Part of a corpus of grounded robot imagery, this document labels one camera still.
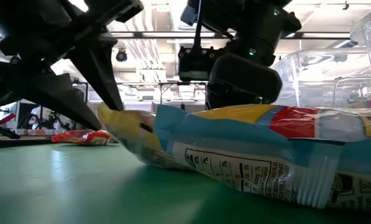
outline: ceiling pipe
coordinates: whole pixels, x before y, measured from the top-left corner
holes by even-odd
[[[314,8],[311,12],[307,13],[307,18],[305,18],[305,19],[301,22],[301,25],[304,26],[307,22],[309,22],[309,21],[312,19],[314,13],[315,13],[318,9],[320,9],[320,8],[324,7],[325,5],[327,5],[327,3],[328,3],[328,0],[322,0],[322,1],[317,5],[317,6],[315,6],[315,8]]]
[[[136,15],[135,19],[139,18],[140,16],[141,14]],[[134,19],[131,19],[129,22],[126,22],[125,23],[126,29],[139,31],[138,29],[135,29],[133,22]],[[142,59],[146,63],[147,68],[152,68],[152,64],[150,63],[150,60],[148,60],[148,56],[145,54],[145,50],[141,45],[140,40],[132,40],[132,43],[134,44],[134,48],[136,49],[135,51],[137,52],[137,55],[140,57],[140,59]]]
[[[152,68],[152,64],[148,60],[147,56],[144,53],[144,50],[141,46],[139,40],[129,40],[129,45],[133,49],[133,54],[138,57],[139,62],[142,65],[142,68]]]
[[[145,9],[145,26],[147,27],[147,31],[154,31],[152,25],[152,3],[151,0],[148,0],[147,3],[144,5]],[[148,40],[151,43],[152,53],[156,58],[159,68],[163,68],[163,63],[160,60],[158,43],[156,39]]]
[[[142,49],[140,49],[140,47],[137,46],[137,44],[140,44],[140,43],[135,43],[136,46],[132,46],[131,47],[131,44],[129,46],[129,49],[131,49],[131,52],[133,55],[136,55],[137,56],[137,60],[138,62],[141,64],[142,68],[151,68],[151,64],[150,62],[148,61],[148,59],[141,53],[142,52]],[[159,80],[157,80],[156,77],[152,76],[153,80],[155,82],[159,82]]]
[[[180,21],[180,15],[177,14],[179,7],[185,7],[186,2],[177,0],[176,2],[172,3],[173,0],[168,0],[168,7],[170,8],[170,22],[172,23],[173,30],[177,30]]]
[[[134,59],[141,64],[142,67],[147,66],[147,64],[140,58],[140,56],[134,50],[134,46],[132,46],[132,43],[130,43],[129,40],[123,40],[123,44],[126,46],[126,49],[129,50],[130,53],[133,55]]]
[[[146,10],[147,10],[146,5],[150,4],[150,0],[143,1],[143,4],[144,4],[145,8],[144,8],[142,14],[140,14],[140,15],[145,16],[145,20],[147,20],[147,19],[151,20],[152,15],[147,15],[146,14]],[[145,31],[143,18],[141,16],[136,16],[135,17],[135,26],[137,27],[138,31]],[[145,49],[143,49],[143,53],[145,55],[145,58],[146,58],[146,60],[148,60],[148,62],[150,62],[150,60],[152,61],[152,66],[149,67],[149,68],[158,68],[158,62],[157,62],[157,59],[155,57],[155,54],[153,53],[152,44],[151,44],[150,40],[143,40],[143,41],[144,41],[144,45],[148,49],[149,55],[150,55],[150,57],[148,57],[148,54],[146,53]],[[160,79],[161,77],[159,77],[157,72],[149,71],[149,72],[146,72],[146,74],[151,75],[156,82],[163,81],[163,80]]]
[[[134,59],[136,61],[138,61],[139,63],[141,63],[141,66],[144,66],[143,65],[143,61],[138,57],[138,55],[134,52],[134,49],[130,46],[130,43],[128,40],[123,40],[123,44],[126,46],[126,49],[128,49],[130,51],[130,53],[133,55]],[[142,78],[142,75],[138,72],[138,70],[136,71],[135,73],[139,79],[140,82],[144,82],[145,80],[143,80]]]
[[[141,13],[139,15],[140,16],[135,17],[135,26],[136,26],[138,31],[143,32],[143,31],[145,31],[145,27],[144,27],[144,24],[142,22],[142,20],[143,20],[142,16],[145,15],[145,8],[143,10],[143,13]],[[150,51],[149,40],[143,40],[143,42],[144,42],[145,46],[148,48],[150,59],[152,61],[152,66],[150,68],[155,68],[155,65],[157,65],[157,61],[153,57],[153,52]],[[143,53],[145,54],[146,59],[150,62],[148,54],[145,52],[145,49],[142,49],[142,50],[143,50]]]
[[[345,40],[340,43],[335,42],[334,44],[331,44],[328,46],[328,48],[351,48],[358,45],[358,42],[353,40]]]
[[[154,31],[153,25],[152,25],[152,3],[151,0],[148,0],[146,4],[144,4],[144,11],[145,11],[145,26],[147,28],[147,31]],[[157,63],[157,67],[159,69],[164,69],[162,60],[160,59],[158,44],[156,39],[150,39],[147,40],[150,43],[150,50],[151,50],[151,56],[155,59]],[[156,71],[159,80],[161,82],[167,82],[167,76],[166,76],[166,70],[162,71]]]

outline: red stripe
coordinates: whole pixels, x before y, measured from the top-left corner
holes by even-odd
[[[284,107],[273,118],[270,129],[287,138],[315,138],[318,109]]]
[[[0,120],[0,125],[9,122],[12,118],[15,118],[15,117],[16,117],[15,114],[9,114],[5,116],[3,119]]]

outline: nutrition facts label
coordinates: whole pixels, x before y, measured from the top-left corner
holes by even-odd
[[[294,195],[291,183],[287,183],[290,176],[288,164],[230,156],[190,147],[185,147],[182,151],[189,166],[238,191],[287,201],[291,200],[292,193]]]

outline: camera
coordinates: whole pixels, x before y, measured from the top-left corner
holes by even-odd
[[[116,60],[118,62],[125,62],[125,61],[127,61],[126,50],[119,49],[119,52],[116,54]]]
[[[194,46],[178,53],[180,80],[208,81],[208,108],[273,103],[282,88],[279,74],[269,68],[278,41],[301,29],[294,13],[283,9],[290,2],[188,0],[181,20],[197,26]],[[228,37],[226,46],[201,48],[201,26]]]

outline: plastic bag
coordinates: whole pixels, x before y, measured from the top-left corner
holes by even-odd
[[[109,142],[109,138],[110,135],[105,131],[72,130],[54,135],[52,142],[75,143],[81,145],[106,145]]]
[[[371,100],[351,103],[351,104],[348,104],[346,107],[347,108],[371,108]]]
[[[105,104],[98,106],[99,120],[115,140],[148,164],[162,169],[191,170],[177,163],[165,152],[156,135],[152,134],[155,114],[145,111],[113,111]]]
[[[241,192],[371,212],[371,109],[159,106],[153,132],[177,162]]]

